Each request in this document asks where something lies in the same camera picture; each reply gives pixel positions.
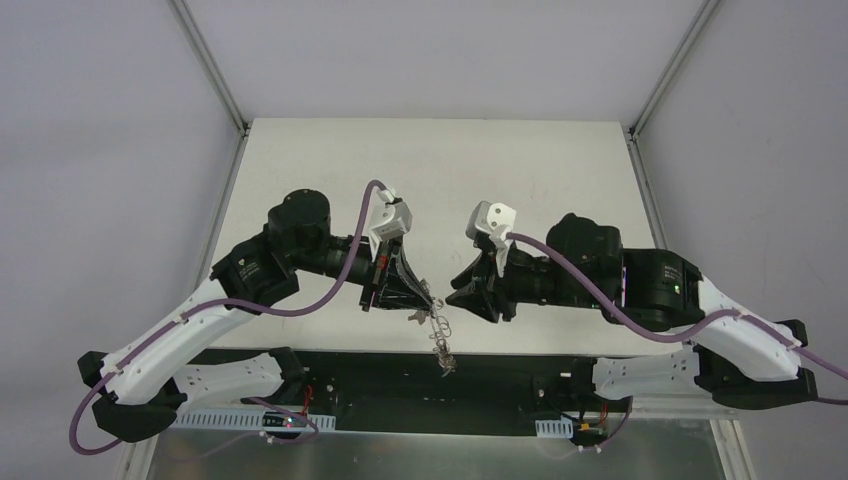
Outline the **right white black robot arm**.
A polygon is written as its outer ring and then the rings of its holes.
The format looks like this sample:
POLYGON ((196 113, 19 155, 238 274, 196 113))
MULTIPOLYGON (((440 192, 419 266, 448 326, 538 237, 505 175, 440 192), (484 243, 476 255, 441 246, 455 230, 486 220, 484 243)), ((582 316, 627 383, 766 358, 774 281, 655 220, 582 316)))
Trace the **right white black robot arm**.
POLYGON ((798 355, 807 343, 804 324, 745 310, 674 252, 626 248, 617 228, 573 213, 549 229, 538 255, 492 229, 470 226, 467 233, 479 256, 452 280, 449 305, 491 323, 512 320, 521 304, 593 309, 676 347, 665 355, 579 359, 567 378, 548 384, 550 401, 590 410, 604 400, 696 394, 766 410, 818 397, 798 355))

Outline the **metal disc keyring holder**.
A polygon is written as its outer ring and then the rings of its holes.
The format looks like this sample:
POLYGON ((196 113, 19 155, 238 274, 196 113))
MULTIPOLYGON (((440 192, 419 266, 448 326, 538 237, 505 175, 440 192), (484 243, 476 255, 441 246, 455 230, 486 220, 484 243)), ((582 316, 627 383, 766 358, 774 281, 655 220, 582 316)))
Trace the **metal disc keyring holder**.
POLYGON ((444 308, 444 301, 437 297, 431 298, 432 303, 429 310, 418 310, 410 315, 407 320, 415 322, 418 325, 428 325, 430 334, 428 338, 433 341, 433 353, 436 356, 437 363, 442 370, 441 377, 445 378, 456 371, 457 362, 453 356, 448 339, 452 335, 452 330, 448 319, 441 314, 444 308))

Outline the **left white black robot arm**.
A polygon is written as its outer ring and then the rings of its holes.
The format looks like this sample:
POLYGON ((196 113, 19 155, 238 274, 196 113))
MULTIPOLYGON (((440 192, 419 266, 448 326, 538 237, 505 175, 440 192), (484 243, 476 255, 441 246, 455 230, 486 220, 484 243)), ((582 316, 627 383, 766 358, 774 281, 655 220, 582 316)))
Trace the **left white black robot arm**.
POLYGON ((88 393, 80 404, 116 441, 135 443, 169 428, 195 409, 242 399, 293 404, 305 390, 293 351, 279 347, 251 358, 199 365, 197 356, 224 334, 260 315, 304 317, 345 284, 361 289, 364 311, 427 313, 434 305, 409 266, 403 240, 412 226, 406 202, 380 181, 365 194, 355 232, 331 232, 328 198, 289 193, 270 209, 253 237, 215 263, 209 276, 172 313, 111 353, 90 351, 78 369, 88 393))

